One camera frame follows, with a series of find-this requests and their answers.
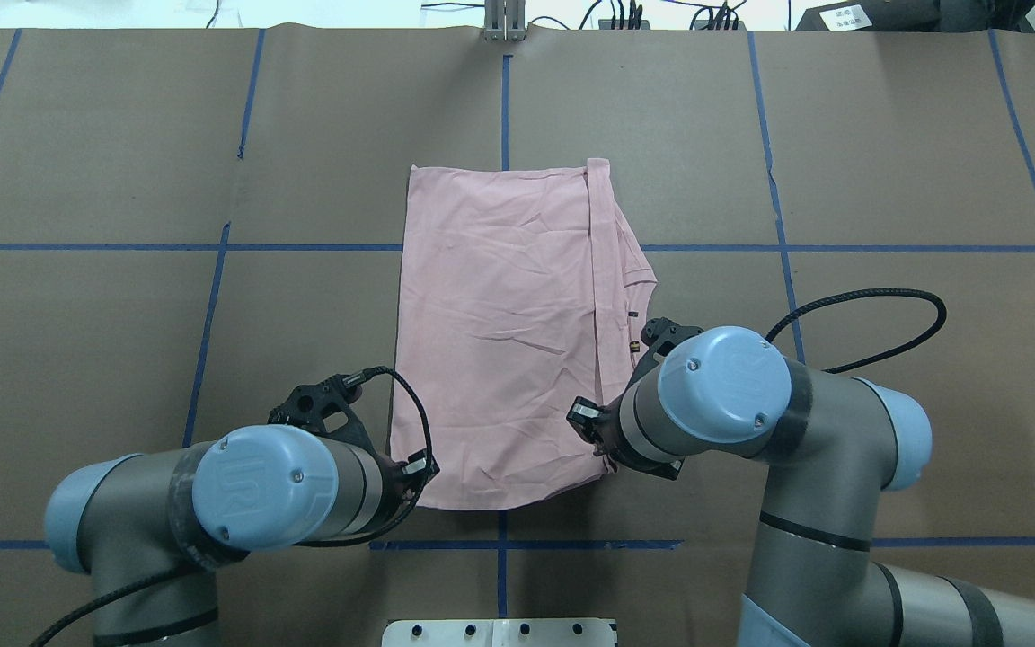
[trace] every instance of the black cable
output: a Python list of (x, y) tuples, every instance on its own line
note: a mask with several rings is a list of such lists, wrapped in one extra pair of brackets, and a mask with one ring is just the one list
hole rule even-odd
[(34, 642), (30, 644), (30, 647), (45, 646), (45, 644), (49, 643), (51, 639), (53, 639), (55, 636), (58, 635), (59, 631), (66, 629), (66, 627), (70, 626), (71, 623), (73, 623), (75, 621), (78, 621), (79, 619), (82, 619), (83, 617), (90, 615), (91, 613), (94, 613), (94, 611), (101, 610), (102, 607), (110, 605), (110, 602), (116, 601), (116, 599), (126, 597), (127, 595), (130, 594), (139, 593), (140, 590), (149, 589), (149, 587), (152, 587), (156, 584), (170, 582), (172, 581), (172, 579), (177, 579), (198, 572), (201, 572), (201, 568), (198, 568), (198, 566), (190, 564), (183, 564), (180, 566), (176, 566), (176, 568), (165, 570), (165, 572), (140, 579), (140, 581), (138, 582), (131, 582), (131, 584), (123, 586), (122, 589), (112, 590), (111, 593), (107, 593), (106, 595), (95, 597), (94, 599), (91, 599), (89, 602), (86, 602), (82, 607), (78, 607), (77, 610), (70, 611), (69, 614), (62, 616), (61, 618), (58, 619), (58, 622), (53, 623), (50, 627), (47, 627), (47, 629), (42, 631), (42, 634), (39, 635), (39, 637), (34, 639)]
[[(437, 466), (437, 462), (434, 459), (434, 439), (431, 435), (431, 419), (425, 414), (425, 408), (422, 406), (422, 400), (418, 398), (418, 393), (414, 392), (414, 389), (410, 386), (410, 382), (406, 381), (406, 378), (402, 377), (402, 374), (390, 369), (389, 365), (378, 365), (378, 367), (371, 369), (371, 377), (374, 376), (390, 376), (395, 382), (402, 385), (402, 388), (406, 391), (406, 394), (410, 396), (411, 401), (414, 401), (414, 406), (418, 408), (418, 416), (422, 420), (422, 437), (425, 439), (425, 451), (426, 459)], [(304, 546), (309, 549), (341, 549), (345, 546), (357, 546), (360, 543), (366, 543), (367, 541), (373, 541), (379, 536), (385, 535), (385, 533), (390, 532), (392, 529), (397, 528), (402, 521), (406, 521), (406, 517), (410, 516), (410, 512), (414, 511), (416, 505), (418, 505), (418, 499), (422, 496), (422, 491), (425, 489), (426, 481), (422, 481), (422, 484), (418, 488), (418, 492), (414, 493), (414, 496), (410, 499), (410, 503), (406, 504), (402, 512), (398, 512), (397, 517), (389, 523), (382, 526), (382, 528), (377, 529), (369, 533), (365, 533), (359, 536), (351, 536), (348, 539), (328, 539), (321, 541), (299, 541), (296, 546)]]
[(604, 0), (593, 0), (593, 3), (590, 5), (590, 8), (586, 10), (586, 17), (582, 18), (582, 24), (578, 25), (578, 29), (583, 29), (584, 26), (586, 26), (586, 21), (589, 20), (589, 17), (593, 12), (593, 9), (596, 9), (596, 6), (600, 3), (604, 3)]
[(536, 17), (536, 18), (531, 18), (531, 20), (529, 21), (529, 24), (535, 24), (535, 22), (537, 22), (537, 21), (554, 21), (556, 24), (561, 25), (562, 28), (569, 29), (568, 26), (566, 26), (566, 24), (564, 24), (562, 21), (559, 21), (558, 18), (555, 18), (555, 17)]
[(204, 29), (210, 29), (210, 25), (214, 24), (214, 18), (218, 17), (218, 9), (221, 8), (221, 0), (214, 0), (214, 14), (210, 17), (210, 20), (206, 21), (206, 26)]
[(801, 319), (802, 316), (807, 315), (809, 312), (814, 312), (815, 310), (826, 307), (828, 305), (836, 305), (836, 303), (851, 302), (851, 300), (866, 299), (870, 297), (907, 297), (927, 300), (927, 302), (937, 306), (937, 320), (934, 321), (927, 330), (921, 332), (920, 335), (913, 337), (908, 343), (900, 344), (899, 347), (888, 349), (885, 352), (876, 353), (876, 355), (865, 357), (865, 359), (852, 361), (850, 364), (841, 364), (836, 365), (834, 369), (826, 369), (825, 373), (851, 372), (854, 369), (860, 369), (862, 365), (876, 364), (878, 361), (883, 359), (889, 359), (889, 357), (895, 357), (905, 351), (915, 349), (916, 347), (919, 347), (919, 345), (927, 343), (929, 337), (933, 335), (936, 335), (937, 332), (944, 327), (945, 319), (949, 316), (949, 312), (945, 308), (945, 302), (941, 300), (941, 297), (934, 295), (933, 292), (925, 292), (924, 290), (909, 290), (909, 288), (869, 288), (869, 290), (854, 290), (851, 292), (841, 292), (839, 295), (832, 295), (831, 297), (818, 299), (816, 302), (805, 303), (805, 305), (790, 312), (789, 315), (785, 316), (785, 319), (777, 321), (776, 326), (773, 326), (773, 328), (769, 330), (768, 334), (765, 335), (765, 341), (772, 343), (780, 331), (785, 330), (786, 326), (792, 324), (793, 321)]
[(693, 19), (689, 21), (690, 30), (698, 28), (698, 17), (702, 16), (702, 11), (710, 11), (710, 20), (713, 20), (713, 9), (702, 7), (701, 9), (698, 9), (698, 11), (693, 12)]

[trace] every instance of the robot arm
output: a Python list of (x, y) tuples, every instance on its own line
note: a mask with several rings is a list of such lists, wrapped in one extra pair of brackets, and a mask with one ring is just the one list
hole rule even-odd
[(912, 398), (798, 364), (745, 328), (653, 320), (644, 339), (664, 360), (568, 419), (598, 453), (664, 478), (711, 449), (768, 464), (739, 644), (1035, 644), (1035, 602), (869, 561), (880, 492), (916, 482), (931, 452)]
[[(102, 597), (178, 576), (98, 608), (94, 643), (218, 644), (215, 568), (255, 550), (361, 543), (405, 519), (439, 468), (431, 447), (404, 463), (374, 449), (350, 404), (382, 373), (298, 386), (266, 425), (66, 476), (45, 519), (58, 565), (90, 574)], [(327, 429), (336, 413), (345, 422)]]

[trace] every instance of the blue tape grid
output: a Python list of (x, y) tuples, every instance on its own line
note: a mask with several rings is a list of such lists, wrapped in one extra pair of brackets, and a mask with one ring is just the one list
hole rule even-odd
[[(0, 94), (7, 79), (13, 57), (16, 57), (21, 30), (13, 33), (10, 48), (7, 50), (3, 69), (0, 71)], [(801, 253), (854, 253), (854, 254), (898, 254), (898, 253), (985, 253), (985, 254), (1031, 254), (1035, 245), (793, 245), (786, 237), (785, 220), (781, 217), (779, 189), (773, 178), (773, 149), (769, 140), (768, 121), (765, 110), (765, 98), (761, 90), (759, 58), (752, 33), (748, 33), (748, 51), (752, 68), (752, 90), (759, 111), (761, 143), (765, 151), (766, 171), (768, 173), (769, 198), (776, 215), (777, 244), (646, 244), (642, 245), (649, 253), (773, 253), (780, 255), (781, 273), (785, 276), (786, 295), (790, 308), (797, 306), (796, 294), (793, 291), (793, 271), (790, 267), (789, 254)], [(262, 64), (262, 53), (266, 30), (259, 30), (256, 41), (254, 68), (252, 68), (249, 90), (246, 105), (242, 111), (242, 136), (239, 140), (238, 158), (245, 154), (246, 140), (249, 130), (249, 120), (256, 87), (258, 86), (259, 68)], [(996, 33), (989, 32), (990, 48), (998, 70), (999, 82), (1004, 94), (1007, 110), (1009, 110), (1011, 127), (1017, 141), (1032, 188), (1035, 192), (1035, 166), (1028, 150), (1017, 111), (1011, 99), (1009, 85), (1004, 72)], [(502, 57), (501, 61), (501, 169), (509, 169), (509, 75), (512, 65), (512, 54)], [(230, 225), (223, 227), (221, 240), (217, 244), (209, 242), (165, 242), (155, 244), (147, 242), (140, 244), (124, 244), (123, 242), (0, 242), (0, 251), (216, 251), (217, 261), (214, 264), (214, 277), (210, 286), (209, 302), (207, 303), (206, 321), (202, 328), (201, 345), (199, 345), (198, 363), (194, 372), (194, 389), (190, 393), (189, 410), (187, 411), (183, 446), (188, 446), (194, 438), (197, 403), (201, 393), (202, 376), (204, 376), (206, 356), (209, 349), (210, 329), (213, 327), (214, 311), (217, 307), (218, 290), (221, 286), (221, 271), (226, 263), (226, 254), (248, 253), (248, 251), (307, 251), (307, 253), (348, 253), (348, 251), (389, 251), (400, 253), (402, 244), (264, 244), (259, 242), (229, 242)], [(804, 348), (800, 339), (800, 326), (793, 325), (793, 341), (797, 347), (798, 359), (804, 359)], [(493, 550), (498, 555), (498, 617), (507, 617), (507, 553), (509, 550), (675, 550), (682, 540), (510, 540), (508, 537), (508, 514), (498, 513), (498, 539), (490, 540), (403, 540), (403, 541), (372, 541), (371, 550), (375, 552), (400, 552), (400, 550)], [(927, 548), (1035, 548), (1035, 536), (962, 536), (962, 537), (883, 537), (875, 540), (879, 549), (927, 549)], [(0, 550), (46, 550), (45, 541), (40, 540), (0, 540)]]

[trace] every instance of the pink shirt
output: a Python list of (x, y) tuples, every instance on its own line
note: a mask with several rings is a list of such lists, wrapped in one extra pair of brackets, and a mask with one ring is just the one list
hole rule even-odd
[[(425, 405), (442, 467), (419, 505), (505, 510), (612, 471), (566, 412), (575, 396), (624, 389), (656, 284), (608, 160), (412, 169), (395, 365)], [(424, 446), (400, 389), (390, 442), (397, 460)]]

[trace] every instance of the ur logo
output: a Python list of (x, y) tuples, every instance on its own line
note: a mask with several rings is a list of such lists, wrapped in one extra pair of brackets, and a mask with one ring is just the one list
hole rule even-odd
[(761, 394), (768, 388), (760, 377), (765, 363), (764, 353), (735, 351), (726, 355), (721, 364), (734, 398), (748, 401), (761, 399)]
[(266, 462), (247, 458), (228, 460), (218, 466), (218, 489), (226, 495), (221, 516), (249, 514), (262, 507), (262, 479)]

